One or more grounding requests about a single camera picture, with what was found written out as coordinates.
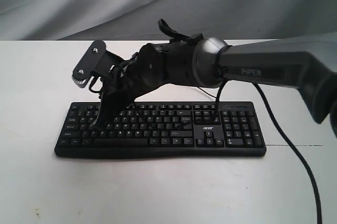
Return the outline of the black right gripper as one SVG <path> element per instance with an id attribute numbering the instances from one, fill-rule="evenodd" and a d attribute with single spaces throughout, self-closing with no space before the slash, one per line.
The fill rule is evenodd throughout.
<path id="1" fill-rule="evenodd" d="M 147 57 L 136 52 L 124 60 L 107 50 L 98 54 L 102 88 L 98 114 L 91 123 L 92 127 L 103 127 L 124 109 L 124 103 L 132 103 L 147 93 L 144 81 L 147 70 Z"/>

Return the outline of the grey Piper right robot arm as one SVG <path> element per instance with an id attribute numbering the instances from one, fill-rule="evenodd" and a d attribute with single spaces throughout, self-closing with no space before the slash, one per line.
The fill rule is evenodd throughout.
<path id="1" fill-rule="evenodd" d="M 216 38 L 195 45 L 148 43 L 103 82 L 94 128 L 136 98 L 166 84 L 222 88 L 230 80 L 296 89 L 313 120 L 336 130 L 336 33 L 231 46 Z"/>

